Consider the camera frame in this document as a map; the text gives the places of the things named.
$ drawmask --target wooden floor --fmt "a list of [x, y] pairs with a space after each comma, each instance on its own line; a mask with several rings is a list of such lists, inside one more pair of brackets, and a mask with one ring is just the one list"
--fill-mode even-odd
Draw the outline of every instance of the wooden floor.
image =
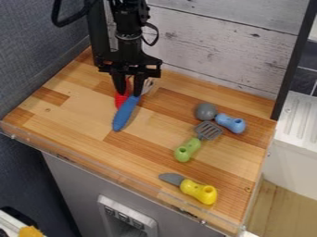
[[247, 230], [260, 237], [317, 236], [317, 201], [264, 181]]

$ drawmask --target cabinet door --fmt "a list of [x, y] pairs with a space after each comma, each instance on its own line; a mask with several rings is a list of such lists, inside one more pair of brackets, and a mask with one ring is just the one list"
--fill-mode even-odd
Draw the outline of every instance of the cabinet door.
[[[120, 222], [113, 221], [105, 226], [97, 204], [100, 194], [154, 219], [158, 223], [158, 237], [223, 237], [215, 230], [199, 224], [197, 220], [188, 218], [67, 161], [46, 154], [44, 158], [82, 237], [123, 237], [117, 233], [111, 234], [111, 230], [117, 229]], [[124, 236], [144, 235], [138, 232], [133, 234], [132, 231], [131, 234], [125, 233]]]

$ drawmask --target green handle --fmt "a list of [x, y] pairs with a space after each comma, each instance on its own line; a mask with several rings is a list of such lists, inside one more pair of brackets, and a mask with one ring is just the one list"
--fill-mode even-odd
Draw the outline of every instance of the green handle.
[[192, 154], [200, 148], [200, 146], [200, 140], [196, 137], [192, 138], [187, 143], [178, 147], [174, 152], [174, 156], [179, 162], [187, 162]]

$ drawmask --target red toy object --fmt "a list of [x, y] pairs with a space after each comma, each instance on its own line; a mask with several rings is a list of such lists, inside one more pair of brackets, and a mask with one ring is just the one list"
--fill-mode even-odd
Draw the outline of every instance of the red toy object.
[[115, 106], [117, 109], [119, 109], [123, 105], [123, 103], [129, 98], [129, 95], [130, 95], [129, 78], [127, 78], [125, 80], [125, 82], [126, 82], [126, 90], [125, 90], [124, 95], [121, 95], [119, 93], [116, 93], [116, 95], [115, 95]]

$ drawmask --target light blue handle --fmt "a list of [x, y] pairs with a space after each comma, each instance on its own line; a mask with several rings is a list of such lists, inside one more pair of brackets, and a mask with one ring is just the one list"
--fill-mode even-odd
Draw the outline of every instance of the light blue handle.
[[240, 118], [230, 118], [225, 114], [218, 114], [215, 118], [216, 122], [223, 127], [226, 127], [233, 133], [239, 134], [246, 129], [246, 122]]
[[125, 124], [129, 121], [131, 114], [134, 111], [134, 108], [139, 103], [140, 96], [130, 96], [121, 108], [117, 111], [115, 117], [112, 121], [112, 130], [120, 131]]

